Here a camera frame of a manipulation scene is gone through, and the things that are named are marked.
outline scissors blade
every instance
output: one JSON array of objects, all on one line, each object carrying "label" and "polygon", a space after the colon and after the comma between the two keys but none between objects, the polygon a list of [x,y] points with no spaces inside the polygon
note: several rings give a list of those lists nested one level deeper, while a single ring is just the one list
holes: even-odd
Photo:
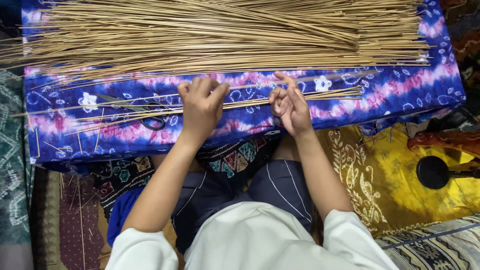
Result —
[{"label": "scissors blade", "polygon": [[107,95],[102,95],[102,94],[94,94],[94,95],[99,97],[99,98],[103,98],[107,102],[115,102],[115,103],[111,104],[113,106],[120,106],[120,107],[124,107],[126,109],[129,109],[129,110],[140,111],[140,109],[139,109],[140,107],[130,107],[131,103],[126,102],[126,101],[122,101],[121,99],[114,98],[114,97],[107,96]]}]

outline black round object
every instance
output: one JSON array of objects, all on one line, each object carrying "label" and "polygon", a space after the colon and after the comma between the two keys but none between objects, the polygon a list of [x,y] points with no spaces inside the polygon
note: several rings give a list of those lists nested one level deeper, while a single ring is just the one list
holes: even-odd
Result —
[{"label": "black round object", "polygon": [[448,166],[439,157],[423,157],[417,163],[417,177],[427,188],[441,189],[449,180]]}]

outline fabric-covered table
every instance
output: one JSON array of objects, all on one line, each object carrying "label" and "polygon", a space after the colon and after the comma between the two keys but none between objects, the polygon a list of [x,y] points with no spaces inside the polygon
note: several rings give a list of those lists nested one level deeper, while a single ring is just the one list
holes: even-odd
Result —
[{"label": "fabric-covered table", "polygon": [[[287,72],[293,77],[320,76],[371,69],[376,69],[378,72],[376,75],[366,75],[360,78],[347,74],[340,79],[331,81],[321,77],[314,82],[299,83],[303,92],[362,86],[362,100],[309,101],[315,129],[363,124],[361,127],[364,128],[364,133],[374,134],[395,122],[422,122],[433,116],[443,115],[466,99],[440,6],[433,0],[425,0],[425,3],[426,7],[419,7],[422,16],[419,33],[425,36],[429,45],[436,46],[425,55],[425,57],[432,57],[429,59],[430,66],[378,66],[335,71]],[[44,19],[39,9],[46,7],[47,5],[44,5],[41,0],[24,0],[23,24],[27,25]],[[25,37],[32,33],[32,30],[24,29],[24,41],[26,41]],[[27,110],[30,112],[105,102],[94,96],[94,93],[120,99],[175,94],[177,93],[176,85],[194,78],[193,75],[157,77],[86,86],[65,91],[49,91],[48,86],[34,87],[47,84],[57,78],[38,75],[37,72],[38,70],[30,67],[25,68],[25,98]],[[207,74],[207,76],[221,83],[227,82],[231,86],[275,80],[273,72]],[[264,98],[271,90],[270,86],[232,90],[225,102]],[[154,98],[147,101],[152,100],[163,104],[181,103],[179,96]],[[133,104],[141,105],[144,102],[145,100],[138,100]],[[130,111],[123,108],[105,108],[104,114],[125,112]],[[182,127],[182,116],[176,114],[167,117],[166,126],[161,131],[151,131],[140,122],[127,122],[105,127],[100,131],[96,151],[98,130],[80,133],[81,148],[76,135],[66,135],[100,124],[99,121],[88,124],[73,121],[76,118],[100,116],[101,114],[101,107],[85,107],[30,115],[32,123],[32,127],[29,129],[31,163],[49,161],[75,163],[160,154],[172,147]],[[124,118],[119,117],[112,121],[122,119]],[[224,145],[246,140],[252,136],[284,132],[277,122],[272,117],[269,106],[228,110],[224,112],[223,118],[205,144],[207,146]],[[39,150],[37,149],[36,133],[32,130],[36,130],[38,133]],[[44,142],[62,148],[65,153]]]}]

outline white sleeve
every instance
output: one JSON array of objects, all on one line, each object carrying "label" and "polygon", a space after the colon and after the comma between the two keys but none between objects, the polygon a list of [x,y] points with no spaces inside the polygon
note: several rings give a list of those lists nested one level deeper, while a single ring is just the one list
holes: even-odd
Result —
[{"label": "white sleeve", "polygon": [[143,233],[130,228],[113,243],[106,270],[177,270],[177,254],[163,232]]},{"label": "white sleeve", "polygon": [[354,212],[328,213],[324,222],[324,248],[363,269],[398,270]]}]

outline black scissors handle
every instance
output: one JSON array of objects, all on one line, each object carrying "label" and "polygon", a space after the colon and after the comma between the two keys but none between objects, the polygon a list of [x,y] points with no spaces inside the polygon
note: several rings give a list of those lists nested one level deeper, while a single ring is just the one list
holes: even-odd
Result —
[{"label": "black scissors handle", "polygon": [[[158,102],[150,101],[150,102],[145,103],[145,105],[143,106],[143,109],[144,110],[151,110],[150,105],[162,105],[162,104],[158,103]],[[141,122],[146,128],[148,128],[150,130],[160,130],[160,129],[165,127],[164,118],[166,118],[168,116],[169,116],[169,114],[164,114],[164,115],[160,115],[160,116],[152,116],[152,117],[142,118]],[[155,120],[160,125],[159,126],[152,126],[152,125],[149,125],[149,124],[145,123],[145,119],[149,119],[149,118]]]}]

